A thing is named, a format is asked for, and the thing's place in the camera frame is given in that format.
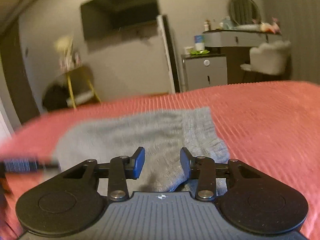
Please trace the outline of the grey sweatpants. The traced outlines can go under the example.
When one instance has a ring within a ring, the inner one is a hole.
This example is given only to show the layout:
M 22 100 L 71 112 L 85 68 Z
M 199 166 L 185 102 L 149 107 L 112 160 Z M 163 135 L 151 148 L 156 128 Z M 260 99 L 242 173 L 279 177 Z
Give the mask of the grey sweatpants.
M 95 159 L 108 163 L 121 155 L 145 149 L 145 163 L 137 180 L 128 180 L 129 193 L 170 192 L 186 182 L 180 150 L 186 147 L 197 156 L 226 163 L 228 148 L 216 133 L 208 107 L 192 110 L 163 110 L 113 119 L 81 122 L 57 142 L 53 156 L 61 169 Z

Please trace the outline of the black bag on floor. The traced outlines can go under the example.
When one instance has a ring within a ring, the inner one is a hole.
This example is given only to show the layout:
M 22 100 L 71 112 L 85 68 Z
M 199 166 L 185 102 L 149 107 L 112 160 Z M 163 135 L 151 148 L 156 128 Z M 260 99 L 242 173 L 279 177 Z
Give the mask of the black bag on floor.
M 68 108 L 68 98 L 68 89 L 65 86 L 54 83 L 46 90 L 42 99 L 42 106 L 48 112 Z

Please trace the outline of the red ribbed bedspread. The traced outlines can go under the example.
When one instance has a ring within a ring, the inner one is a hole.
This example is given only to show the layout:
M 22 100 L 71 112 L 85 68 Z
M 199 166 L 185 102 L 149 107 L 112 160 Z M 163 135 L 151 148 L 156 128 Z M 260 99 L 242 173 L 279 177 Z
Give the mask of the red ribbed bedspread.
M 242 83 L 55 111 L 29 121 L 5 140 L 1 158 L 48 159 L 58 139 L 84 120 L 200 107 L 210 108 L 216 131 L 232 158 L 305 196 L 309 212 L 301 232 L 319 239 L 319 86 L 312 83 Z

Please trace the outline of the yellow-legged side table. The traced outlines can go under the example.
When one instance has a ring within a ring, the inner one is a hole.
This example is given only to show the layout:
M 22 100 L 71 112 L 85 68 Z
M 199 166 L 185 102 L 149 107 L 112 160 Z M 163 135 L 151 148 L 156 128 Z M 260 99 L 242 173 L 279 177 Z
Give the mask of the yellow-legged side table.
M 88 103 L 101 103 L 94 87 L 93 72 L 88 65 L 60 74 L 57 81 L 67 89 L 66 103 L 69 108 L 76 109 Z

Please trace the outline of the wrapped flower bouquet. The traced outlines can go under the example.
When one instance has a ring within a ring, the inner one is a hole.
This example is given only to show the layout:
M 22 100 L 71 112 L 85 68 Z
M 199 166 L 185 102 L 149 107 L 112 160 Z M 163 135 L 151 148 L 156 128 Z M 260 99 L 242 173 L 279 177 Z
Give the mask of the wrapped flower bouquet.
M 80 54 L 74 50 L 73 36 L 61 36 L 54 42 L 54 47 L 59 55 L 61 72 L 66 73 L 80 67 Z

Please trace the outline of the dark wooden door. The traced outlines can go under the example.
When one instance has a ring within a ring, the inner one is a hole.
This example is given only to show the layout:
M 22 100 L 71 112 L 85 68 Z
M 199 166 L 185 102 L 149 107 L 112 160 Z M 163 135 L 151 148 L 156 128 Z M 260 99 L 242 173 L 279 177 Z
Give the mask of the dark wooden door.
M 21 124 L 40 115 L 22 57 L 18 22 L 1 36 L 1 59 L 9 95 Z

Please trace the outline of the white fluffy chair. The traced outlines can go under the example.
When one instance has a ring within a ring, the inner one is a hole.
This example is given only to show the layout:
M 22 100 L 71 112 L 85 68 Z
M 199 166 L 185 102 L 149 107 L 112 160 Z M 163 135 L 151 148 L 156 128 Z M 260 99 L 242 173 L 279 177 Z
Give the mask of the white fluffy chair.
M 250 62 L 242 64 L 240 68 L 246 72 L 280 76 L 285 72 L 290 55 L 290 41 L 263 43 L 249 50 Z

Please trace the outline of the grey vanity desk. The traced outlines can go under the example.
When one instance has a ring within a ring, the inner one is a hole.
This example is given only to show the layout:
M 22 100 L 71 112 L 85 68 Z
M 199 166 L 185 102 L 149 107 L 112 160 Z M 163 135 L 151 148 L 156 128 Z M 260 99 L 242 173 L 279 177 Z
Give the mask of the grey vanity desk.
M 208 50 L 226 56 L 228 84 L 263 80 L 262 74 L 246 72 L 242 64 L 249 64 L 249 50 L 263 43 L 281 41 L 279 34 L 240 30 L 210 30 L 203 32 L 204 45 Z

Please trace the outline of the white blue canister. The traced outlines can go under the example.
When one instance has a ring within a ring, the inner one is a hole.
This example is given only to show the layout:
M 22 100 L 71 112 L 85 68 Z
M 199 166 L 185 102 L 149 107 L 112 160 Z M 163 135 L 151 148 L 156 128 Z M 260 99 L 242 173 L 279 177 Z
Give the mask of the white blue canister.
M 195 50 L 196 51 L 205 50 L 204 36 L 203 35 L 194 36 L 194 43 L 195 43 Z

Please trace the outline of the round vanity mirror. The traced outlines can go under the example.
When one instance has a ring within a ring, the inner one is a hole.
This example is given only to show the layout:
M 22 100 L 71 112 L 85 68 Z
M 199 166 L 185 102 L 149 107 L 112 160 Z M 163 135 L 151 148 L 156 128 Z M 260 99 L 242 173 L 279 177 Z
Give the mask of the round vanity mirror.
M 253 0 L 229 0 L 228 13 L 235 25 L 261 22 L 261 13 Z

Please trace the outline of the white tall air conditioner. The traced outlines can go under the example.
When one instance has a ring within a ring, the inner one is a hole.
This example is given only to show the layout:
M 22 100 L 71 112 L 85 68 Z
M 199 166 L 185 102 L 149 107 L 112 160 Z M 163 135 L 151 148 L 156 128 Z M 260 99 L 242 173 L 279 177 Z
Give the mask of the white tall air conditioner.
M 157 16 L 157 26 L 158 26 L 158 33 L 162 39 L 163 46 L 164 46 L 165 60 L 168 68 L 170 93 L 171 94 L 179 93 L 181 90 L 180 90 L 175 48 L 173 43 L 174 40 L 172 39 L 169 20 L 166 14 Z

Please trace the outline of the black wall television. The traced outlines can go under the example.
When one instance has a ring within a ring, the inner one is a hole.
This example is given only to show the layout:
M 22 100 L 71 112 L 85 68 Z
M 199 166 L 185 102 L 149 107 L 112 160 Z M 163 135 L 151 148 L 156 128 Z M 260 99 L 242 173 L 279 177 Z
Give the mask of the black wall television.
M 160 14 L 157 0 L 90 0 L 80 12 L 85 41 L 155 23 Z

